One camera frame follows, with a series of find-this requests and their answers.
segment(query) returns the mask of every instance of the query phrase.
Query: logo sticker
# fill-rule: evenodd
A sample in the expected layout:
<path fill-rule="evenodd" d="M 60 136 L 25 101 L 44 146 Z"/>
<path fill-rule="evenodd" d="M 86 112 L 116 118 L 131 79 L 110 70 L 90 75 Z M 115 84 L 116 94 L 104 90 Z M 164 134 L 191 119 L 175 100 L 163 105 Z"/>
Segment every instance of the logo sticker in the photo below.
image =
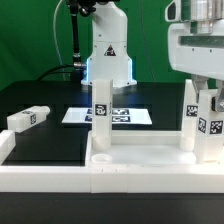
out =
<path fill-rule="evenodd" d="M 30 116 L 30 123 L 35 124 L 37 122 L 36 114 Z"/>
<path fill-rule="evenodd" d="M 222 134 L 222 129 L 223 129 L 223 121 L 211 121 L 210 126 L 211 135 Z"/>
<path fill-rule="evenodd" d="M 130 123 L 131 122 L 131 118 L 129 116 L 113 116 L 112 117 L 112 121 L 114 123 Z"/>
<path fill-rule="evenodd" d="M 198 122 L 198 130 L 205 133 L 206 132 L 206 120 L 202 119 L 201 117 L 199 118 Z"/>
<path fill-rule="evenodd" d="M 112 45 L 109 46 L 104 56 L 116 56 Z"/>
<path fill-rule="evenodd" d="M 187 105 L 186 116 L 187 117 L 197 117 L 197 115 L 198 115 L 198 106 Z"/>
<path fill-rule="evenodd" d="M 95 105 L 95 115 L 96 116 L 107 116 L 107 105 L 96 104 Z"/>

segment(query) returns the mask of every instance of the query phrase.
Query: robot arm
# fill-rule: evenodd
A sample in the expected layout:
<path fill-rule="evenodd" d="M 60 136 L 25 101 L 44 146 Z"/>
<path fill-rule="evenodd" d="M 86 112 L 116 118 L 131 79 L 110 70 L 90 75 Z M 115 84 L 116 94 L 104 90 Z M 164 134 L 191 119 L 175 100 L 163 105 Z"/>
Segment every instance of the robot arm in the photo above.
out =
<path fill-rule="evenodd" d="M 215 111 L 224 112 L 224 0 L 174 0 L 166 9 L 172 68 L 192 74 L 197 95 L 208 78 L 219 89 Z"/>
<path fill-rule="evenodd" d="M 92 12 L 96 11 L 94 7 L 96 3 L 99 4 L 106 4 L 107 2 L 118 2 L 120 0 L 77 0 L 77 3 L 80 6 L 79 12 L 82 16 L 86 17 L 89 16 Z"/>

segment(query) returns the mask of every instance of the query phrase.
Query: white paper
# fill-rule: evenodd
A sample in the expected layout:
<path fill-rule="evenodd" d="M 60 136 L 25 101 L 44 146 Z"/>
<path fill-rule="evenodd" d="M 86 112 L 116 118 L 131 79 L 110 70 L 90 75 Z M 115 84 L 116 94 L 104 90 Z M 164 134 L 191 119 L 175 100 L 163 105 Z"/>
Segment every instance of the white paper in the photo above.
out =
<path fill-rule="evenodd" d="M 112 111 L 113 124 L 152 124 L 147 109 L 113 108 Z M 70 107 L 62 123 L 92 123 L 91 118 L 92 108 Z"/>

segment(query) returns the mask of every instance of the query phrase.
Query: green backdrop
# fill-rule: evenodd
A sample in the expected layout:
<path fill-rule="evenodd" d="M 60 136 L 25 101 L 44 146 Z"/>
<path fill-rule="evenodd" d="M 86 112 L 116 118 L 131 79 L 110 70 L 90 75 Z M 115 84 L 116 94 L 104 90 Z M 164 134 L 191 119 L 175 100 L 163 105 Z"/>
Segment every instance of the green backdrop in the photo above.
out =
<path fill-rule="evenodd" d="M 0 89 L 18 80 L 34 80 L 59 65 L 53 39 L 53 14 L 59 0 L 7 0 L 0 5 Z M 157 82 L 183 82 L 187 76 L 172 71 L 168 62 L 164 11 L 170 0 L 121 0 L 117 5 L 129 19 L 128 54 L 134 60 L 134 76 L 152 82 L 146 45 Z M 143 39 L 145 31 L 146 45 Z M 91 18 L 79 16 L 83 60 L 92 51 Z M 57 17 L 57 36 L 64 63 L 72 62 L 69 10 L 64 3 Z M 53 75 L 51 79 L 62 80 Z"/>

